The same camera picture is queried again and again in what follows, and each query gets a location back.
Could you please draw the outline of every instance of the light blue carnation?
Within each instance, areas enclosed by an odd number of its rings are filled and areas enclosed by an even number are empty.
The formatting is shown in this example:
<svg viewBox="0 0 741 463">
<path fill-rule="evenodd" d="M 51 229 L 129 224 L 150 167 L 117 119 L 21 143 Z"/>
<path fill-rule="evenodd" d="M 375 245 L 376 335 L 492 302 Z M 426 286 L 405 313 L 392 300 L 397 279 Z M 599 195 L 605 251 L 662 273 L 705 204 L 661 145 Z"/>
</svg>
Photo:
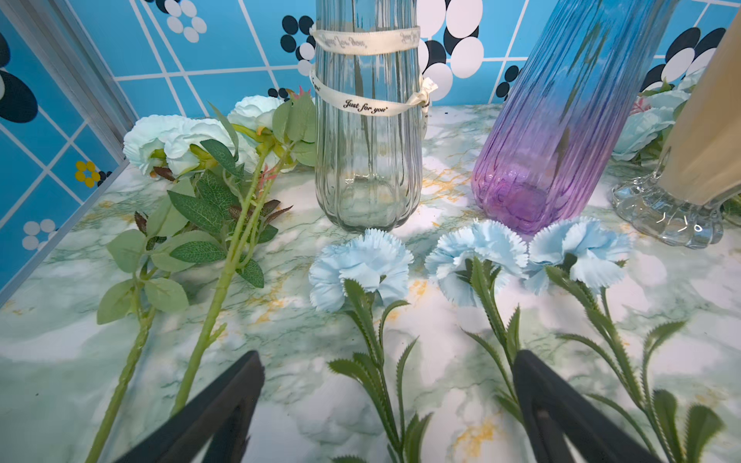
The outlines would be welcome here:
<svg viewBox="0 0 741 463">
<path fill-rule="evenodd" d="M 523 276 L 528 262 L 527 245 L 522 238 L 505 225 L 486 220 L 443 235 L 425 260 L 433 279 L 449 301 L 459 306 L 479 305 L 473 288 L 456 273 L 465 270 L 466 259 L 478 256 L 502 267 L 496 279 L 495 290 L 503 287 L 508 276 Z"/>
<path fill-rule="evenodd" d="M 559 265 L 566 254 L 576 256 L 570 277 L 593 289 L 608 287 L 622 279 L 622 268 L 615 262 L 631 250 L 624 233 L 602 228 L 599 220 L 579 217 L 559 221 L 539 231 L 530 243 L 530 262 L 525 273 L 530 276 L 525 287 L 540 294 L 548 288 L 545 265 Z"/>
<path fill-rule="evenodd" d="M 341 309 L 346 279 L 357 281 L 366 291 L 378 291 L 386 305 L 404 299 L 412 260 L 398 238 L 381 230 L 366 230 L 348 243 L 327 246 L 309 269 L 311 304 L 327 312 Z"/>
</svg>

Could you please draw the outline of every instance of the glass vase base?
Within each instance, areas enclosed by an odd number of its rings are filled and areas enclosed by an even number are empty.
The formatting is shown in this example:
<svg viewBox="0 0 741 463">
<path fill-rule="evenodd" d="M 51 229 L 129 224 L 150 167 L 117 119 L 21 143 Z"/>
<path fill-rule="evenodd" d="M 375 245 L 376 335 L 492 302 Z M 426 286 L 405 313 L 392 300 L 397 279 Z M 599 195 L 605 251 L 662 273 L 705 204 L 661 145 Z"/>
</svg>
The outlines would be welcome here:
<svg viewBox="0 0 741 463">
<path fill-rule="evenodd" d="M 657 184 L 653 175 L 613 188 L 612 204 L 617 215 L 629 221 L 636 230 L 670 246 L 703 249 L 723 237 L 718 208 L 675 198 Z"/>
</svg>

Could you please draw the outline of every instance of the green marble pattern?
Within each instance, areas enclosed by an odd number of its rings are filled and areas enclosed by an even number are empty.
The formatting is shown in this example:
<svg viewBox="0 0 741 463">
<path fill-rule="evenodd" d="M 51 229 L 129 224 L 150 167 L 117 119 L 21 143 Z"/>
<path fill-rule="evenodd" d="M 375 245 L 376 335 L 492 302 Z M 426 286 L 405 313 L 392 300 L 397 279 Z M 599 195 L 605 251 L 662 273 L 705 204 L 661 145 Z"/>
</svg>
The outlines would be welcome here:
<svg viewBox="0 0 741 463">
<path fill-rule="evenodd" d="M 447 302 L 423 267 L 443 233 L 482 217 L 468 180 L 499 109 L 432 110 L 422 201 L 394 231 L 415 260 L 411 305 L 389 318 L 385 343 L 398 359 L 419 336 L 407 363 L 405 403 L 420 413 L 434 412 L 425 463 L 532 461 L 524 432 L 493 399 L 499 384 L 493 362 L 460 329 L 488 332 L 483 312 Z M 728 226 L 723 240 L 705 250 L 669 247 L 634 232 L 614 215 L 607 193 L 619 179 L 636 174 L 633 166 L 611 164 L 585 210 L 635 240 L 628 277 L 608 291 L 611 312 L 634 359 L 639 337 L 653 326 L 691 319 L 654 357 L 654 384 L 677 395 L 682 416 L 690 403 L 700 402 L 725 421 L 727 429 L 713 440 L 705 462 L 741 462 L 741 230 Z M 135 210 L 150 212 L 165 186 L 127 169 L 0 309 L 3 462 L 80 462 L 87 454 L 138 329 L 133 318 L 96 325 L 99 299 L 127 278 L 104 246 L 134 227 Z M 386 462 L 386 438 L 370 401 L 358 384 L 327 368 L 328 361 L 363 349 L 363 342 L 347 317 L 317 313 L 308 301 L 313 257 L 352 235 L 323 216 L 312 170 L 283 175 L 273 191 L 293 209 L 276 221 L 278 237 L 257 253 L 265 288 L 232 283 L 219 316 L 227 329 L 208 349 L 193 394 L 242 354 L 258 350 L 267 380 L 246 462 L 326 462 L 348 453 Z M 176 277 L 192 305 L 183 314 L 156 317 L 103 462 L 166 420 L 219 272 L 213 264 Z M 523 344 L 574 387 L 604 393 L 635 411 L 601 359 L 579 344 L 556 340 L 554 334 L 563 330 L 597 338 L 573 298 L 557 288 L 534 296 L 510 283 L 498 302 L 503 318 L 521 305 Z"/>
</svg>

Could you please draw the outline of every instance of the gradient blue purple vase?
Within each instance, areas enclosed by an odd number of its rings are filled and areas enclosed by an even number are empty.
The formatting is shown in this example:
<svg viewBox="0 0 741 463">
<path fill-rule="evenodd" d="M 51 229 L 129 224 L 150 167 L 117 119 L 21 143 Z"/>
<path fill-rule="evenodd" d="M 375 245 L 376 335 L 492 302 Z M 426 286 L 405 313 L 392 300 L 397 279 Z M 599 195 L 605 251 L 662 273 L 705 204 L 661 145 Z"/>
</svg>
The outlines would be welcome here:
<svg viewBox="0 0 741 463">
<path fill-rule="evenodd" d="M 678 0 L 559 0 L 473 170 L 524 234 L 582 212 Z"/>
</svg>

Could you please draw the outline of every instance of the white dot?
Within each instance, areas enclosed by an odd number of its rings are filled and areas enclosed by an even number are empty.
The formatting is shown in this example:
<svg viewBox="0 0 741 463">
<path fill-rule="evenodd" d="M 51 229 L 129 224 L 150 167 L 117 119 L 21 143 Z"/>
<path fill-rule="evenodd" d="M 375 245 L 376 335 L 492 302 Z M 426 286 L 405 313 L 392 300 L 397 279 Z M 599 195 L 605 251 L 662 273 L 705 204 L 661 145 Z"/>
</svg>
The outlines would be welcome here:
<svg viewBox="0 0 741 463">
<path fill-rule="evenodd" d="M 311 73 L 311 63 L 305 59 L 299 61 L 299 72 L 302 76 L 308 76 Z"/>
<path fill-rule="evenodd" d="M 183 31 L 183 23 L 175 16 L 167 17 L 167 26 L 176 34 L 180 34 Z"/>
<path fill-rule="evenodd" d="M 310 43 L 301 44 L 301 47 L 299 47 L 299 53 L 303 59 L 311 61 L 314 57 L 314 47 L 312 47 Z"/>
<path fill-rule="evenodd" d="M 715 54 L 715 48 L 711 48 L 710 50 L 705 50 L 702 52 L 700 56 L 695 58 L 695 60 L 690 64 L 690 67 L 687 68 L 687 74 L 692 74 L 695 71 L 701 70 L 704 67 L 707 67 L 710 63 L 711 58 L 713 58 L 713 55 Z"/>
<path fill-rule="evenodd" d="M 196 4 L 190 0 L 182 0 L 180 2 L 180 9 L 183 10 L 183 13 L 189 18 L 193 18 L 198 13 Z"/>
<path fill-rule="evenodd" d="M 433 64 L 423 75 L 437 84 L 437 89 L 430 93 L 432 101 L 442 100 L 453 87 L 453 72 L 444 63 Z"/>
<path fill-rule="evenodd" d="M 451 54 L 451 69 L 456 77 L 471 77 L 484 61 L 484 45 L 476 37 L 466 37 L 458 42 Z"/>
<path fill-rule="evenodd" d="M 417 25 L 421 37 L 432 39 L 445 22 L 445 0 L 418 0 Z"/>
<path fill-rule="evenodd" d="M 199 17 L 193 18 L 193 20 L 190 22 L 190 25 L 193 26 L 193 29 L 196 30 L 199 34 L 205 34 L 206 33 L 206 21 Z"/>
<path fill-rule="evenodd" d="M 182 10 L 180 9 L 180 5 L 178 5 L 178 2 L 175 0 L 165 0 L 165 9 L 167 12 L 176 18 L 183 14 Z"/>
<path fill-rule="evenodd" d="M 430 50 L 427 49 L 427 44 L 421 40 L 417 47 L 417 57 L 419 58 L 419 72 L 422 72 L 427 67 L 428 61 L 430 61 Z"/>
<path fill-rule="evenodd" d="M 183 35 L 192 44 L 198 41 L 198 33 L 192 27 L 186 27 L 183 29 Z"/>
<path fill-rule="evenodd" d="M 27 235 L 38 235 L 39 231 L 41 231 L 41 227 L 34 221 L 27 221 L 26 225 L 23 226 L 23 232 Z"/>
<path fill-rule="evenodd" d="M 451 0 L 445 24 L 453 37 L 463 39 L 471 35 L 484 14 L 482 0 Z"/>
<path fill-rule="evenodd" d="M 685 73 L 692 60 L 694 59 L 694 48 L 685 48 L 680 50 L 676 55 L 672 56 L 669 62 L 664 66 L 664 70 L 661 71 L 661 79 L 663 81 L 672 82 L 682 77 Z"/>
<path fill-rule="evenodd" d="M 56 224 L 52 219 L 44 219 L 41 221 L 41 231 L 44 233 L 51 233 L 56 229 Z"/>
<path fill-rule="evenodd" d="M 23 248 L 29 251 L 35 250 L 39 247 L 39 239 L 35 236 L 26 236 L 23 238 Z"/>
</svg>

